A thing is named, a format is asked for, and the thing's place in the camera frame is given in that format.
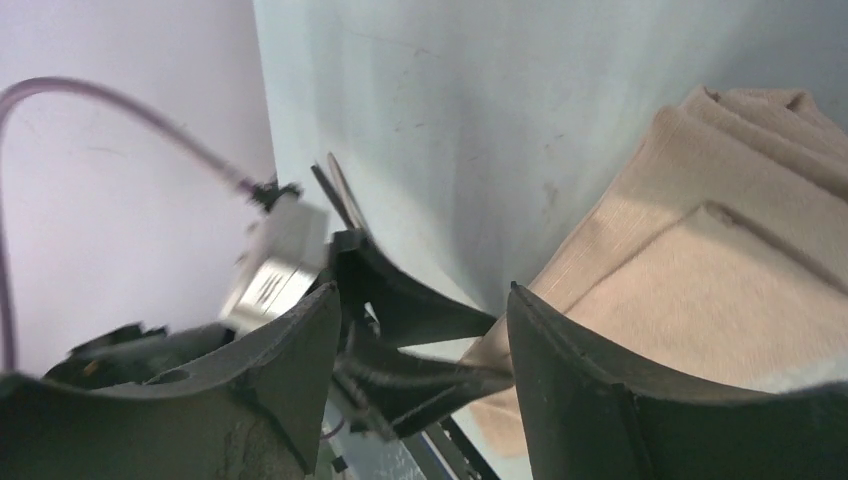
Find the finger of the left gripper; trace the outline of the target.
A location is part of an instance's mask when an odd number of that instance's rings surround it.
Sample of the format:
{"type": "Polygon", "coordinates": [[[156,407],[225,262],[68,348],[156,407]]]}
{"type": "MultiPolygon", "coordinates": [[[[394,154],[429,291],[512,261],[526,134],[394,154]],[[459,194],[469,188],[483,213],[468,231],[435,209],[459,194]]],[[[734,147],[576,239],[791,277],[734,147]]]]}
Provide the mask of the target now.
{"type": "Polygon", "coordinates": [[[343,322],[365,327],[369,304],[378,338],[394,347],[479,337],[496,321],[409,276],[362,230],[333,234],[327,271],[338,287],[343,322]]]}
{"type": "Polygon", "coordinates": [[[509,373],[407,354],[356,325],[340,338],[334,363],[334,404],[350,430],[385,441],[413,436],[513,385],[509,373]]]}

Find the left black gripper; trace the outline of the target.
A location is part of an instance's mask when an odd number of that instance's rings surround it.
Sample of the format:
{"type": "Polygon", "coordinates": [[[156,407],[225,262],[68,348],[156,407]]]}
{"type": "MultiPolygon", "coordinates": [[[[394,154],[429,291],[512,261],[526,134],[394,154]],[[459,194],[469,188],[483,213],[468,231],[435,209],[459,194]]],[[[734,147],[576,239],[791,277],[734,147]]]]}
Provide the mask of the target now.
{"type": "Polygon", "coordinates": [[[233,329],[220,323],[176,333],[133,323],[74,347],[44,377],[84,390],[144,384],[221,348],[235,336],[233,329]]]}

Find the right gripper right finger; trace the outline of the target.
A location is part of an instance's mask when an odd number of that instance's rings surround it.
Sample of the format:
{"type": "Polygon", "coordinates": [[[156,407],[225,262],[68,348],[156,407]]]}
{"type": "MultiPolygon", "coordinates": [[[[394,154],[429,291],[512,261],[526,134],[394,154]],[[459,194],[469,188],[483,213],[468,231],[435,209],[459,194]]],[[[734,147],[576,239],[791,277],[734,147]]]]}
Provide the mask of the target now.
{"type": "Polygon", "coordinates": [[[847,387],[746,390],[658,364],[521,285],[507,307],[537,479],[843,479],[847,387]]]}

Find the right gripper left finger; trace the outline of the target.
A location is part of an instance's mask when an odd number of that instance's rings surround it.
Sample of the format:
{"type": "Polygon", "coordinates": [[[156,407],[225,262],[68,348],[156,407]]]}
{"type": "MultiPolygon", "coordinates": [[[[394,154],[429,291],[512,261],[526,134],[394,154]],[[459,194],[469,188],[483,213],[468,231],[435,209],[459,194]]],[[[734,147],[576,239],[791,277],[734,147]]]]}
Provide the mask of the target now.
{"type": "Polygon", "coordinates": [[[1,378],[5,479],[302,479],[340,333],[325,284],[282,317],[144,384],[1,378]]]}

